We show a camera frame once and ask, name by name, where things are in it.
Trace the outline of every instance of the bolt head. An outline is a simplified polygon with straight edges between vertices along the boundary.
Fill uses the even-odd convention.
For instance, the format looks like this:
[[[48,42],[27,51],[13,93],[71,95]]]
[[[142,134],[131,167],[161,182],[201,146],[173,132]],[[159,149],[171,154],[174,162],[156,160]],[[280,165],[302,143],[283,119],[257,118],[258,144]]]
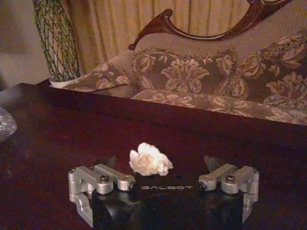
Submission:
[[[236,179],[233,175],[227,175],[226,178],[225,178],[226,183],[232,183],[233,184],[235,182],[235,180]]]
[[[138,184],[137,183],[132,183],[131,185],[130,185],[130,191],[135,191],[135,190],[137,190],[138,189]]]
[[[108,175],[102,175],[100,177],[100,181],[101,181],[101,183],[108,183],[110,181],[110,178],[109,178]]]
[[[204,182],[199,182],[198,189],[202,192],[206,191],[207,185]]]

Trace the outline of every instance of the upholstered couch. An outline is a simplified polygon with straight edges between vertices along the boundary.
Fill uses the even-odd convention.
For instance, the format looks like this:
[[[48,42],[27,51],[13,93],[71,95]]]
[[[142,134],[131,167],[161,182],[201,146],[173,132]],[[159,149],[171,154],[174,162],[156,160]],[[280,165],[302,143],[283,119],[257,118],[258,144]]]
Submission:
[[[180,31],[167,10],[65,89],[307,125],[307,1],[280,0],[270,16],[250,2],[235,29],[212,37]]]

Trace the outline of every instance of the dark wooden table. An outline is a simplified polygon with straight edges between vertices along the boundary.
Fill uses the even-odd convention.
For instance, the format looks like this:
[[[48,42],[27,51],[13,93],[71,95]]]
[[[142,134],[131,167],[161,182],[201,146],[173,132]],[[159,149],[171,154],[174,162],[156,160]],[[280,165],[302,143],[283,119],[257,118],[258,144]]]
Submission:
[[[68,198],[70,168],[157,146],[173,175],[207,173],[205,154],[260,172],[244,229],[306,229],[307,127],[20,84],[0,93],[17,123],[0,143],[0,229],[90,229]]]

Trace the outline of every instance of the crumpled tissue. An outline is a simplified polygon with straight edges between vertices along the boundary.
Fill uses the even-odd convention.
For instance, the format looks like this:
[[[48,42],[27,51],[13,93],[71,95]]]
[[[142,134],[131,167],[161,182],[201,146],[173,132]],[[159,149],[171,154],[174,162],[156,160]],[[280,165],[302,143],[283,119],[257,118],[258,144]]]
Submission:
[[[130,151],[129,164],[134,172],[138,172],[142,176],[153,174],[166,176],[168,170],[174,168],[166,155],[161,153],[155,146],[147,143],[140,144],[137,152]]]

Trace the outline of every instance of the curtain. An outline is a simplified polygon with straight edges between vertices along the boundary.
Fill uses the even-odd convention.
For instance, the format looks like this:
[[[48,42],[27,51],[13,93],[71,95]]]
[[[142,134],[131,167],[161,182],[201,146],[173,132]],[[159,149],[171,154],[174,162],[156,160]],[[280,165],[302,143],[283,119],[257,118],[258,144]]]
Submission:
[[[172,23],[193,35],[217,35],[246,13],[247,0],[61,0],[76,37],[83,73],[127,50],[142,28],[167,8]]]

